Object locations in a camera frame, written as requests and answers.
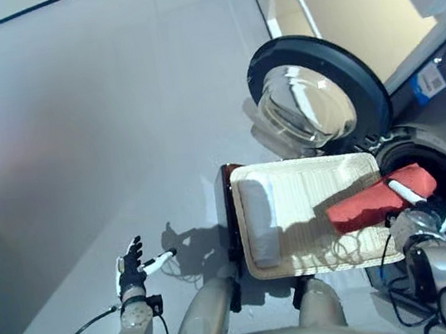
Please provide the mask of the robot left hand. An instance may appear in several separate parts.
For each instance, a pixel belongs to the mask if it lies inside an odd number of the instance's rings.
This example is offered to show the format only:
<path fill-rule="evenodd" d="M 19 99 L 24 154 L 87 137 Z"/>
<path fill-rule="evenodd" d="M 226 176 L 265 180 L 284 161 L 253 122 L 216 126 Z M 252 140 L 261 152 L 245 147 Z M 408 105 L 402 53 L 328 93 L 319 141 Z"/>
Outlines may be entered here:
<path fill-rule="evenodd" d="M 141 262 L 143 242 L 140 236 L 135 236 L 130 242 L 125 255 L 119 256 L 115 262 L 117 295 L 123 297 L 126 291 L 134 287 L 145 290 L 147 278 L 158 272 L 176 254 L 177 250 L 171 248 L 160 255 L 150 258 L 148 261 Z"/>

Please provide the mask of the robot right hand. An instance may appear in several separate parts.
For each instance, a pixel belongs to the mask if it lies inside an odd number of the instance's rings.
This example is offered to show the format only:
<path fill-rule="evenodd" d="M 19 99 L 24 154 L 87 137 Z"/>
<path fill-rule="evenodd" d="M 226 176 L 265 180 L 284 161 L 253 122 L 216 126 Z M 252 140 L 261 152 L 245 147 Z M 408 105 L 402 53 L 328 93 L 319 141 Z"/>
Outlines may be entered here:
<path fill-rule="evenodd" d="M 396 179 L 389 179 L 386 184 L 409 204 L 390 224 L 390 235 L 397 246 L 404 245 L 412 236 L 422 234 L 446 238 L 446 200 L 437 195 L 422 197 Z"/>

